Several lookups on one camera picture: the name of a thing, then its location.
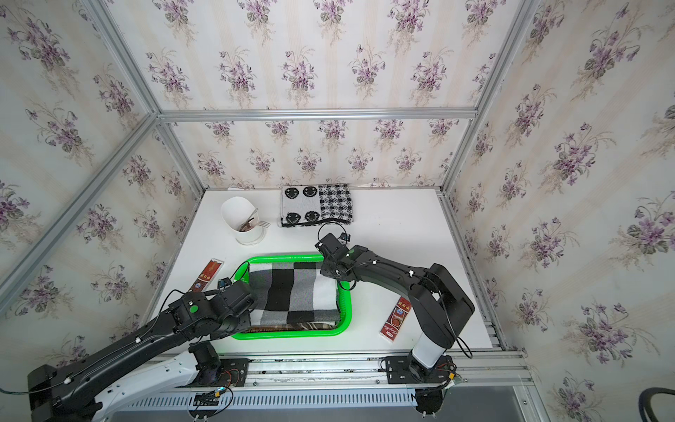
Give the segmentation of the black grey checked scarf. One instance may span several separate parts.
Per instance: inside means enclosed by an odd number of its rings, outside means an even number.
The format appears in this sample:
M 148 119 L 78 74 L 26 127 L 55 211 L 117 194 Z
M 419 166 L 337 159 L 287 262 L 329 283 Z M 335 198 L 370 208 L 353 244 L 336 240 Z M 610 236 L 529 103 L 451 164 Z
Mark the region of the black grey checked scarf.
M 341 321 L 338 282 L 320 273 L 319 262 L 250 265 L 248 285 L 257 303 L 253 327 L 336 325 Z

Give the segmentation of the brown plaid scarf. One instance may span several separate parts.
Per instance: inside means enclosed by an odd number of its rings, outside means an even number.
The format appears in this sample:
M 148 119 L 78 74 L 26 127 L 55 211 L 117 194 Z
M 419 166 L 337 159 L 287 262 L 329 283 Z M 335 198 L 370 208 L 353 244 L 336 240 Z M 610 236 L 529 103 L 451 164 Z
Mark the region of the brown plaid scarf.
M 315 331 L 330 331 L 336 327 L 335 324 L 330 323 L 295 323 L 287 325 L 258 325 L 251 326 L 246 333 L 267 333 L 267 332 L 315 332 Z

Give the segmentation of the white black smiley scarf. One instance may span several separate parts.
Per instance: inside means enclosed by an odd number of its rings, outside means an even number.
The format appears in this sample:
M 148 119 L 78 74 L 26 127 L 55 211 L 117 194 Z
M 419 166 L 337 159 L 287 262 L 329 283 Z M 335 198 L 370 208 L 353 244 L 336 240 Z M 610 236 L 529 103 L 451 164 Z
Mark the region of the white black smiley scarf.
M 353 201 L 347 184 L 286 186 L 281 189 L 281 227 L 352 222 Z

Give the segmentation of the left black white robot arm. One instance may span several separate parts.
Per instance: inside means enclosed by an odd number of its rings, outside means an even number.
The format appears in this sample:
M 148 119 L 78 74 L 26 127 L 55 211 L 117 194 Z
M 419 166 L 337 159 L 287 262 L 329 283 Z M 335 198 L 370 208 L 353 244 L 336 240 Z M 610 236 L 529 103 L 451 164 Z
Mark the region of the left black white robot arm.
M 215 376 L 213 341 L 248 329 L 256 302 L 244 283 L 187 292 L 114 344 L 63 367 L 37 367 L 27 377 L 31 419 L 101 421 L 160 390 Z

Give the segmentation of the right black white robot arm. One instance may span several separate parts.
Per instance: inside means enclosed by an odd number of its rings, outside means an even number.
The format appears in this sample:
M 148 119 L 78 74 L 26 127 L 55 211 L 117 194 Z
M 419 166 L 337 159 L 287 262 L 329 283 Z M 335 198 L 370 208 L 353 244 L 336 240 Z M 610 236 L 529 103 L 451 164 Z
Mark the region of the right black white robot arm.
M 366 247 L 351 248 L 335 240 L 320 240 L 321 274 L 336 281 L 368 282 L 400 295 L 411 303 L 421 336 L 411 350 L 414 364 L 430 370 L 476 310 L 469 295 L 440 264 L 412 267 L 383 258 Z

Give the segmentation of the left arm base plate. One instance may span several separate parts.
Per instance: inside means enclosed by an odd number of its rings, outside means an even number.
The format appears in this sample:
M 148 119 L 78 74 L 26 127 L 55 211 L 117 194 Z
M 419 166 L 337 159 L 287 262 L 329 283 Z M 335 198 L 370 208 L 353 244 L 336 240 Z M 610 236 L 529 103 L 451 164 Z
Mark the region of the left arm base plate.
M 244 387 L 251 361 L 248 359 L 221 359 L 212 369 L 207 369 L 201 381 L 206 386 Z

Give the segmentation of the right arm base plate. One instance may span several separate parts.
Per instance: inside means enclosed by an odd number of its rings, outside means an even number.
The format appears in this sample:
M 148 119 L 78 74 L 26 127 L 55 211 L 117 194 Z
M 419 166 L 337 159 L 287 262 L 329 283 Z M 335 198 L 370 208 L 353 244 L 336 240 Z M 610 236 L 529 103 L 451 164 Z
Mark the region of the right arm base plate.
M 388 384 L 441 384 L 451 382 L 457 366 L 450 356 L 442 355 L 436 364 L 427 369 L 412 355 L 387 356 L 381 360 L 381 370 Z

